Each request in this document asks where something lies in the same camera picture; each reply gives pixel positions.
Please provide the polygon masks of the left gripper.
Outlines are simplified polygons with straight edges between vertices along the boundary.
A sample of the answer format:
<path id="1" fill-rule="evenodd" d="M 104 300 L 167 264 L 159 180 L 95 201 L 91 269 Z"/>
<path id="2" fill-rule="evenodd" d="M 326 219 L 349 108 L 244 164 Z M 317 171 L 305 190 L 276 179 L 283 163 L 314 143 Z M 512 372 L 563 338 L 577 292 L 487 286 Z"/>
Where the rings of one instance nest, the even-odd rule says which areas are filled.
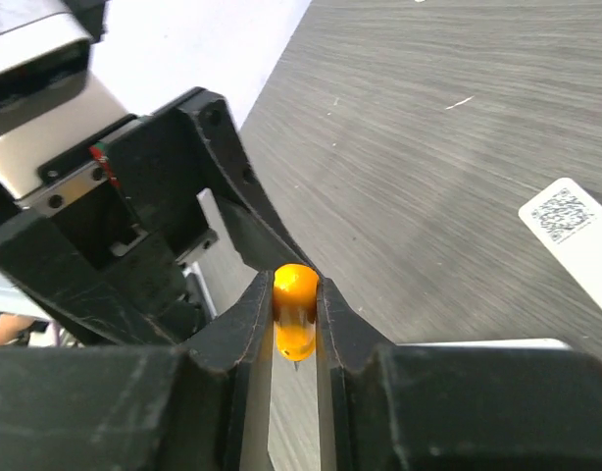
<path id="1" fill-rule="evenodd" d="M 316 267 L 218 93 L 193 88 L 142 117 L 105 89 L 42 115 L 2 111 L 0 190 L 24 212 L 0 226 L 0 274 L 84 337 L 181 343 L 203 312 L 176 260 L 191 263 L 218 238 L 197 199 L 205 187 L 246 266 Z"/>

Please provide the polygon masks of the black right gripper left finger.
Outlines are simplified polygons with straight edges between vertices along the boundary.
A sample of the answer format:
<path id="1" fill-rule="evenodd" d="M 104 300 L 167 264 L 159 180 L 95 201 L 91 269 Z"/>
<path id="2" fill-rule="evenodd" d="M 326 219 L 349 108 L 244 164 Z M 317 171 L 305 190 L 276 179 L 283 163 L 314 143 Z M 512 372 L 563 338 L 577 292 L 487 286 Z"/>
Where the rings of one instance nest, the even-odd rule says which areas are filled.
<path id="1" fill-rule="evenodd" d="M 180 346 L 0 347 L 0 470 L 267 470 L 272 287 Z"/>

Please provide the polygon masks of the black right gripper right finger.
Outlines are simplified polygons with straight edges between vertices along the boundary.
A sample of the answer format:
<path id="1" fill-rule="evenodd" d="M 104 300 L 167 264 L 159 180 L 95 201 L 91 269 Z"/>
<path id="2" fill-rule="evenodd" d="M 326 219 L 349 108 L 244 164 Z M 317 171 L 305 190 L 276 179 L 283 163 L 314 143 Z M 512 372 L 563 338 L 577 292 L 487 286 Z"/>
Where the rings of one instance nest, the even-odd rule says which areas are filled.
<path id="1" fill-rule="evenodd" d="M 407 346 L 317 299 L 325 470 L 602 470 L 602 362 L 562 348 Z"/>

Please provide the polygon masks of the yellow handled screwdriver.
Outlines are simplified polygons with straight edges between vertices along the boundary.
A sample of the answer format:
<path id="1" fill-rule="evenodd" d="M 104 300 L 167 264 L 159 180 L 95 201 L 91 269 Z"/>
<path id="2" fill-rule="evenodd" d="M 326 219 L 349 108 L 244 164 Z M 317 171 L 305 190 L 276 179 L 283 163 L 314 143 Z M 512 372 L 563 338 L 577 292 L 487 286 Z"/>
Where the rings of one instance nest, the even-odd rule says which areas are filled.
<path id="1" fill-rule="evenodd" d="M 312 268 L 285 264 L 275 271 L 273 318 L 276 349 L 298 370 L 316 349 L 317 293 L 320 277 Z"/>

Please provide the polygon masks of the white remote with batteries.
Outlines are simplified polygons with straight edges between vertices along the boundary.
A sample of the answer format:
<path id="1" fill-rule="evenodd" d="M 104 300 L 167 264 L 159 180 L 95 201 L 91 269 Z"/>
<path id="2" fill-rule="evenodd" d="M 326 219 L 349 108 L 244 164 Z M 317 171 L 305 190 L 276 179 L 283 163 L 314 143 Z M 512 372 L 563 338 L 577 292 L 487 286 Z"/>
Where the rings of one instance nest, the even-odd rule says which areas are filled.
<path id="1" fill-rule="evenodd" d="M 518 215 L 602 310 L 602 205 L 563 177 L 526 202 Z"/>

